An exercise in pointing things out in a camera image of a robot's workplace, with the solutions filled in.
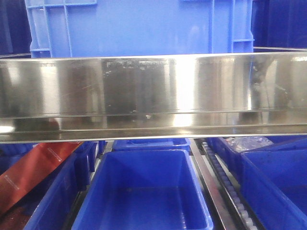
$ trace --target blue crate rim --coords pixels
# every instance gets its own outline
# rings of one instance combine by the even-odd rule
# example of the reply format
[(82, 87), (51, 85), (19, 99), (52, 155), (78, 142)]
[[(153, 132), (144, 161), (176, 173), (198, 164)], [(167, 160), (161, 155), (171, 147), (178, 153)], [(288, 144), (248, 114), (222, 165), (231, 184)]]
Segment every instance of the blue crate rim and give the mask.
[[(159, 148), (159, 147), (174, 147), (174, 149), (176, 149), (176, 147), (186, 147), (186, 146), (189, 146), (191, 144), (189, 138), (183, 138), (185, 140), (185, 144), (178, 144), (178, 145), (172, 145), (172, 146), (163, 146), (163, 145), (159, 145), (159, 146), (154, 146), (154, 147), (149, 147), (149, 148)], [(114, 143), (113, 143), (113, 148), (116, 149), (116, 148), (125, 148), (125, 146), (116, 146), (118, 144), (118, 142), (121, 142), (121, 141), (125, 141), (125, 143), (127, 143), (128, 141), (130, 140), (135, 140), (135, 139), (127, 139), (127, 140), (115, 140)], [(128, 147), (128, 148), (141, 148), (143, 147), (144, 145), (146, 145), (147, 143), (143, 143), (143, 144), (131, 144), (131, 145), (134, 145), (134, 147)]]
[(307, 214), (305, 214), (302, 210), (300, 210), (293, 202), (292, 200), (290, 200), (278, 187), (277, 185), (275, 185), (275, 183), (273, 183), (273, 181), (268, 178), (268, 176), (263, 173), (249, 158), (248, 155), (256, 155), (256, 154), (263, 154), (263, 153), (270, 153), (270, 154), (278, 154), (280, 152), (287, 152), (287, 151), (279, 151), (279, 152), (273, 152), (273, 151), (255, 151), (255, 152), (247, 152), (246, 154), (244, 154), (242, 156), (242, 160), (246, 161), (246, 163), (248, 163), (250, 165), (250, 167), (252, 167), (252, 169), (254, 170), (255, 173), (257, 173), (259, 176), (261, 176), (261, 179), (264, 183), (264, 185), (266, 187), (271, 187), (273, 188), (273, 190), (271, 190), (271, 192), (273, 192), (275, 195), (277, 195), (277, 197), (280, 197), (279, 199), (281, 200), (281, 202), (286, 206), (286, 209), (289, 210), (291, 209), (292, 211), (294, 211), (296, 214), (298, 215), (304, 215), (306, 216), (306, 220), (302, 220), (304, 222), (307, 223)]

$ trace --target reflective metal surface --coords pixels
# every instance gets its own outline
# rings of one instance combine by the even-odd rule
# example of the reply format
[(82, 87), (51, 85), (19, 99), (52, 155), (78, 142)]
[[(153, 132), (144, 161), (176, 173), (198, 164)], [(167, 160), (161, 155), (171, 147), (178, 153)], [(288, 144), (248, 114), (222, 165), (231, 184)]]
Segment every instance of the reflective metal surface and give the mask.
[(254, 47), (254, 52), (294, 52), (294, 51), (307, 51), (307, 49), (286, 48), (286, 47), (262, 47), (262, 46)]
[(31, 54), (30, 53), (26, 53), (26, 54), (0, 55), (0, 59), (8, 59), (8, 58), (31, 58)]
[[(197, 143), (202, 142), (201, 139), (196, 139), (195, 141)], [(231, 217), (239, 220), (239, 223), (241, 224), (241, 226), (237, 227), (237, 229), (264, 230), (265, 228), (259, 222), (257, 216), (248, 209), (247, 203), (240, 194), (239, 189), (236, 189), (235, 185), (232, 184), (231, 178), (233, 178), (233, 176), (231, 174), (226, 174), (215, 153), (210, 149), (207, 142), (203, 142), (201, 144), (200, 151), (204, 152), (204, 161), (207, 160), (210, 163), (215, 177), (218, 178), (221, 186), (220, 192), (228, 206)]]
[(307, 133), (307, 52), (0, 60), (0, 142)]

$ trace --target blue plastic bin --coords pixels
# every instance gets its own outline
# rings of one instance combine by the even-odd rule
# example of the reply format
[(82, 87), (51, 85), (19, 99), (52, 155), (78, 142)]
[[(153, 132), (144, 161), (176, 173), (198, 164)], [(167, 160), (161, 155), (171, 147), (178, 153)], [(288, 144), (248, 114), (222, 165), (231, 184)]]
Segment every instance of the blue plastic bin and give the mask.
[(0, 55), (30, 53), (24, 0), (0, 0)]
[(270, 0), (253, 0), (251, 30), (254, 46), (267, 46)]
[(185, 150), (104, 155), (73, 230), (211, 230)]
[(8, 170), (33, 148), (31, 144), (0, 144), (0, 174)]
[(242, 195), (267, 230), (307, 229), (307, 150), (243, 155)]
[(25, 0), (34, 58), (252, 52), (252, 0)]
[[(307, 136), (271, 136), (274, 144), (250, 151), (279, 151), (307, 148)], [(242, 152), (234, 151), (224, 138), (207, 138), (209, 147), (217, 153), (227, 165), (229, 171), (240, 183), (242, 181)]]
[(254, 0), (256, 46), (307, 48), (307, 1)]
[(115, 151), (139, 151), (139, 150), (175, 150), (189, 151), (188, 138), (157, 138), (157, 139), (130, 139), (114, 141)]
[(86, 160), (91, 142), (85, 142), (42, 184), (21, 200), (31, 215), (24, 230), (60, 230), (79, 191), (88, 184), (89, 168), (80, 161)]

